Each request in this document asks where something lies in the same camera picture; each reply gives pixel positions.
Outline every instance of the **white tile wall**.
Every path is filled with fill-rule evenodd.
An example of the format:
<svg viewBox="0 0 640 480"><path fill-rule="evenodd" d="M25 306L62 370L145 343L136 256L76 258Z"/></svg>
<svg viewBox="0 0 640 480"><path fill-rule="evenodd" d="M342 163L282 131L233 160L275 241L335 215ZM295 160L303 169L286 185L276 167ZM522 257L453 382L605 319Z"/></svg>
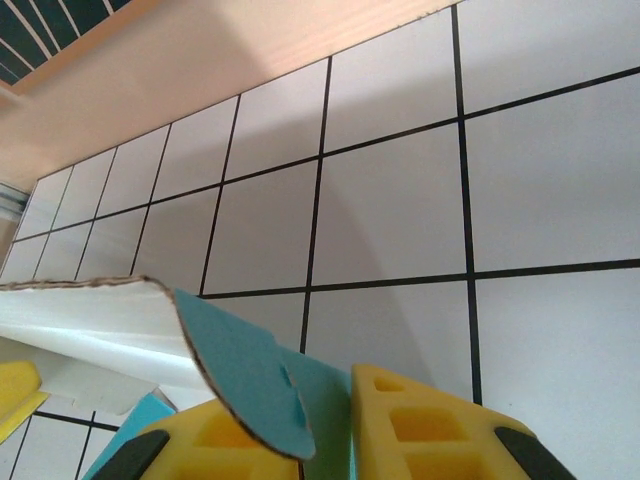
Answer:
<svg viewBox="0 0 640 480"><path fill-rule="evenodd" d="M307 163L224 188L205 293L305 283L316 170Z"/></svg>
<svg viewBox="0 0 640 480"><path fill-rule="evenodd" d="M481 393L578 478L634 478L639 9L467 0L335 55L328 99L322 60L176 121L168 137L164 127L118 147L100 205L107 157L43 179L18 238L39 236L13 244L0 280L30 279L41 254L37 278L71 279L78 265L82 279L121 275L135 263L199 293L204 272L205 298L283 345L298 348L306 322L310 355ZM542 96L458 119L456 91L467 113ZM230 141L225 181L211 188ZM146 222L146 206L122 213L149 201L157 172ZM56 226L86 223L49 236L68 178ZM93 221L96 208L109 216ZM42 408L78 415L59 400ZM90 422L83 415L76 422ZM74 478L87 428L33 417L9 480ZM110 435L93 429L81 469ZM0 478L16 442L0 446Z"/></svg>
<svg viewBox="0 0 640 480"><path fill-rule="evenodd" d="M637 269L479 282L485 404L527 423L577 478L634 478L638 311Z"/></svg>
<svg viewBox="0 0 640 480"><path fill-rule="evenodd" d="M10 478L20 444L27 429L27 420L20 425L4 442L0 443L0 478Z"/></svg>
<svg viewBox="0 0 640 480"><path fill-rule="evenodd" d="M107 447L114 435L115 432L110 432L109 430L102 430L100 428L91 429L89 442L87 442L87 450L85 451L84 458L82 459L82 466L80 467L80 475L78 475L78 478L84 478L87 470L91 468L93 462Z"/></svg>
<svg viewBox="0 0 640 480"><path fill-rule="evenodd" d="M467 0L458 11L467 112L639 63L638 2Z"/></svg>
<svg viewBox="0 0 640 480"><path fill-rule="evenodd" d="M32 417L11 480L75 478L89 427Z"/></svg>
<svg viewBox="0 0 640 480"><path fill-rule="evenodd" d="M168 130L159 128L118 147L98 215L149 201Z"/></svg>
<svg viewBox="0 0 640 480"><path fill-rule="evenodd" d="M134 272L199 293L218 189L152 205Z"/></svg>
<svg viewBox="0 0 640 480"><path fill-rule="evenodd" d="M11 246L0 281L9 283L31 280L36 272L46 241L47 235L41 235L14 243Z"/></svg>
<svg viewBox="0 0 640 480"><path fill-rule="evenodd" d="M124 277L131 273L146 211L139 208L94 223L78 280Z"/></svg>
<svg viewBox="0 0 640 480"><path fill-rule="evenodd" d="M321 185L314 284L465 271L457 126L329 157Z"/></svg>
<svg viewBox="0 0 640 480"><path fill-rule="evenodd" d="M84 222L95 216L114 153L113 149L107 150L73 168L54 228Z"/></svg>
<svg viewBox="0 0 640 480"><path fill-rule="evenodd" d="M325 151L455 115L445 10L333 58Z"/></svg>
<svg viewBox="0 0 640 480"><path fill-rule="evenodd" d="M171 126L154 199L221 180L236 102L232 98Z"/></svg>
<svg viewBox="0 0 640 480"><path fill-rule="evenodd" d="M379 365L471 399L464 283L313 293L310 309L309 355L346 371Z"/></svg>
<svg viewBox="0 0 640 480"><path fill-rule="evenodd" d="M85 223L49 235L35 278L38 280L73 280L80 265L82 251L91 225Z"/></svg>
<svg viewBox="0 0 640 480"><path fill-rule="evenodd" d="M227 178L318 155L327 61L242 95Z"/></svg>
<svg viewBox="0 0 640 480"><path fill-rule="evenodd" d="M71 175L71 167L49 175L38 182L31 195L29 208L22 217L16 238L37 235L51 228L69 175Z"/></svg>
<svg viewBox="0 0 640 480"><path fill-rule="evenodd" d="M476 268L640 257L637 76L467 123Z"/></svg>

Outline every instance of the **black grout line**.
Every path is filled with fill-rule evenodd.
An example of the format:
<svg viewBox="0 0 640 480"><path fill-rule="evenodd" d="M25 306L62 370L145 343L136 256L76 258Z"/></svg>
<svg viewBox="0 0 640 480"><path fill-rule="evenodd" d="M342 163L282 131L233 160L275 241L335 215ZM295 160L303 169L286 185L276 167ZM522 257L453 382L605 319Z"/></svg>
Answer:
<svg viewBox="0 0 640 480"><path fill-rule="evenodd" d="M91 420L85 420L84 418L68 417L66 415L58 415L57 413L49 412L33 412L34 417L48 418L50 420L58 420L59 422L74 423L76 425L84 425L85 427L101 428L102 430L109 430L110 432L117 432L120 427L115 425L108 425L106 423L94 422Z"/></svg>
<svg viewBox="0 0 640 480"><path fill-rule="evenodd" d="M324 102L322 105L322 123L320 126L320 145L318 146L318 169L316 187L313 196L313 215L311 217L311 235L309 239L309 263L307 265L307 282L302 311L302 329L300 331L300 353L307 349L307 330L309 328L309 308L311 306L311 283L313 281L313 260L316 251L316 234L318 231L318 212L320 211L320 189L322 184L322 165L324 162L324 139L327 133L327 112L329 110L329 91L331 89L331 68L333 57L327 61L327 80L324 86Z"/></svg>
<svg viewBox="0 0 640 480"><path fill-rule="evenodd" d="M319 158L318 155L314 155L312 157L303 158L302 160L295 160L293 162L283 163L282 165L276 165L275 167L267 168L265 170L258 170L257 172L248 173L246 175L242 175L241 177L236 177L236 178L232 178L232 179L226 180L224 182L224 185L230 185L232 183L241 182L243 180L249 180L249 179L254 178L254 177L260 177L260 176L266 175L268 173L274 173L274 172L278 172L280 170L285 170L287 168L297 167L298 165L302 165L302 164L305 164L305 163L313 162L313 161L317 160L318 158Z"/></svg>
<svg viewBox="0 0 640 480"><path fill-rule="evenodd" d="M329 283L313 285L311 292L334 292L342 290L356 290L362 288L398 287L402 285L427 285L430 283L465 282L469 276L466 273L452 273L446 275L430 275L424 277L390 278L385 280L367 280L361 282Z"/></svg>
<svg viewBox="0 0 640 480"><path fill-rule="evenodd" d="M531 95L530 97L521 98L519 100L514 100L512 102L502 103L494 107L484 108L482 110L478 110L478 111L464 115L464 119L470 120L472 118L482 117L484 115L500 112L502 110L507 110L514 107L520 107L522 105L527 105L528 103L539 102L540 100L546 100L548 98L557 97L558 95L564 95L566 93L575 92L577 90L583 90L585 88L593 87L595 85L601 85L603 83L608 83L614 80L620 80L621 78L630 77L633 75L637 75L639 73L640 73L640 66L634 67L634 68L628 68L626 70L621 70L619 72L612 73L610 75L604 75L602 77L586 80L584 82L574 83L573 85L569 85L567 87L556 88L555 90L549 90L547 92L539 93L537 95Z"/></svg>
<svg viewBox="0 0 640 480"><path fill-rule="evenodd" d="M269 288L265 290L245 290L237 292L223 292L223 293L205 293L199 295L203 300L219 300L223 298L241 298L241 297L262 297L269 295L288 295L291 293L306 293L307 287L283 287L283 288Z"/></svg>
<svg viewBox="0 0 640 480"><path fill-rule="evenodd" d="M82 248L82 254L80 255L80 260L78 261L78 268L76 268L76 274L73 277L73 280L78 280L78 274L80 273L80 267L82 266L82 261L84 260L84 254L87 252L87 247L89 246L89 239L91 238L91 233L93 232L93 227L96 224L96 217L98 216L98 210L100 209L100 203L102 202L102 196L104 195L104 191L107 188L107 182L109 181L109 175L111 175L111 169L113 168L113 162L116 159L116 155L118 154L117 146L113 151L113 156L111 157L111 163L109 164L109 170L107 170L107 176L104 179L104 184L102 185L102 191L100 192L100 197L98 198L98 204L96 205L96 210L93 212L93 219L91 219L91 226L89 227L89 233L87 233L87 238L84 241L84 247Z"/></svg>
<svg viewBox="0 0 640 480"><path fill-rule="evenodd" d="M172 126L173 123L169 124L169 128L167 129L167 136L164 139L162 153L160 154L160 161L158 162L158 170L156 170L156 178L153 179L153 186L151 187L151 193L149 194L149 203L147 204L147 211L144 212L144 219L142 220L142 227L140 228L140 236L138 237L138 243L136 244L136 251L133 254L133 260L131 262L131 268L129 269L129 275L133 275L133 271L136 268L136 260L138 260L138 252L140 251L140 244L142 243L142 235L144 235L144 227L147 225L147 218L149 218L149 210L151 210L151 200L153 199L153 194L156 191L156 185L158 184L158 177L160 176L162 161L164 160L164 152L167 150L167 144L169 143L169 136L171 135Z"/></svg>
<svg viewBox="0 0 640 480"><path fill-rule="evenodd" d="M78 469L76 470L75 480L78 480L80 476L80 469L82 468L82 462L84 461L84 456L87 453L87 445L89 445L89 437L91 436L91 429L93 427L93 421L96 418L96 412L93 412L91 415L91 425L87 429L87 437L84 439L84 446L82 447L82 454L80 455L80 460L78 460Z"/></svg>
<svg viewBox="0 0 640 480"><path fill-rule="evenodd" d="M464 117L464 92L462 85L462 60L460 57L460 32L458 7L451 7L453 38L453 64L456 82L456 106L458 114L458 143L460 147L460 181L462 186L462 215L464 221L464 249L467 270L467 302L469 306L469 343L471 350L471 385L473 401L482 405L482 378L480 370L480 339L478 336L478 304L476 299L475 261L473 258L473 228L471 224L471 194L469 190L469 163L467 158L467 133Z"/></svg>
<svg viewBox="0 0 640 480"><path fill-rule="evenodd" d="M608 260L604 262L572 263L564 265L547 265L542 267L514 268L507 270L486 270L483 272L451 273L444 275L429 275L424 277L403 277L383 280L366 280L359 282L328 283L321 285L311 285L310 287L286 287L266 290L244 290L224 293L210 293L200 295L205 300L216 300L225 298L261 297L270 295L287 295L294 293L315 292L335 292L343 290L356 290L365 288L396 287L403 285L426 285L432 283L466 282L473 280L491 280L500 278L531 277L538 275L557 275L563 273L589 273L605 270L624 270L640 268L640 258L627 260Z"/></svg>
<svg viewBox="0 0 640 480"><path fill-rule="evenodd" d="M67 183L64 184L64 190L62 191L62 196L60 197L60 201L58 202L58 206L56 207L56 212L53 214L53 219L51 220L51 226L56 223L56 218L58 218L58 212L60 211L60 206L62 205L62 201L64 200L64 195L67 193L67 187L69 187L69 182L71 182L71 177L73 176L73 169L75 167L71 167L71 171L69 172L69 177L67 178ZM38 258L38 263L36 263L36 269L33 272L33 277L38 274L38 268L40 268L40 262L42 261L42 257L44 256L44 251L47 249L47 244L49 243L49 238L51 238L51 232L47 232L47 238L44 241L44 245L42 246L42 252L40 252L40 257Z"/></svg>
<svg viewBox="0 0 640 480"><path fill-rule="evenodd" d="M209 260L211 259L211 246L213 245L213 235L216 232L216 224L218 223L218 212L220 211L220 203L222 202L222 190L224 190L224 180L227 176L227 167L229 166L229 157L231 156L231 144L233 143L233 134L236 131L236 121L238 120L238 112L240 111L240 100L242 95L238 95L236 100L236 109L233 112L233 120L231 121L231 131L229 132L229 142L227 143L227 152L224 157L224 167L222 167L222 176L220 177L220 189L218 190L218 198L216 199L216 207L213 211L213 219L211 221L211 231L209 233L209 243L207 244L207 254L204 258L204 266L202 268L202 278L200 279L200 295L204 293L204 284L207 280L207 270L209 269Z"/></svg>
<svg viewBox="0 0 640 480"><path fill-rule="evenodd" d="M13 467L11 467L11 473L9 474L9 479L13 478L13 473L16 471L16 466L18 465L18 459L20 458L20 453L22 453L22 446L24 445L24 441L27 438L27 433L29 433L29 427L31 426L31 417L27 420L27 426L24 429L24 435L22 435L22 440L20 441L20 446L18 447L18 452L16 453L16 458L13 461Z"/></svg>
<svg viewBox="0 0 640 480"><path fill-rule="evenodd" d="M475 274L475 277L477 280L488 280L496 278L555 275L560 273L586 273L599 272L603 270L623 270L629 268L640 268L640 258L630 258L627 260L608 260L604 262L549 265L544 267L514 268L507 270L489 270L484 272L477 272Z"/></svg>
<svg viewBox="0 0 640 480"><path fill-rule="evenodd" d="M440 120L438 122L428 123L427 125L422 125L420 127L410 128L408 130L403 130L401 132L396 132L390 135L385 135L383 137L374 138L373 140L367 140L366 142L355 143L353 145L348 145L346 147L332 150L330 152L325 153L324 158L333 157L334 155L340 155L341 153L350 152L352 150L359 150L361 148L370 147L378 143L388 142L390 140L395 140L397 138L414 135L416 133L426 132L427 130L433 130L435 128L444 127L446 125L453 125L457 122L458 122L458 118L453 117L453 118L447 118L446 120Z"/></svg>

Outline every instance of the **teal paper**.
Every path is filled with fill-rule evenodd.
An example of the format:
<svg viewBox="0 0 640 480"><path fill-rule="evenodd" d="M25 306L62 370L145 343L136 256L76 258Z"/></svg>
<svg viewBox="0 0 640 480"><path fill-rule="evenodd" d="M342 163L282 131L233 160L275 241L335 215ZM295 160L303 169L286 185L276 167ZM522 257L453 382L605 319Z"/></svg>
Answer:
<svg viewBox="0 0 640 480"><path fill-rule="evenodd" d="M304 462L306 480L351 476L351 377L314 358L281 347L307 409L317 453Z"/></svg>
<svg viewBox="0 0 640 480"><path fill-rule="evenodd" d="M109 459L124 445L146 428L158 420L173 415L175 411L159 400L155 395L149 393L145 395L138 405L131 411L131 414L124 421L118 432L111 439L107 447L102 451L98 458L93 462L91 468L82 477L82 480L91 480L91 478L109 461Z"/></svg>
<svg viewBox="0 0 640 480"><path fill-rule="evenodd" d="M273 335L181 290L175 299L197 361L233 415L272 449L311 459L307 415Z"/></svg>

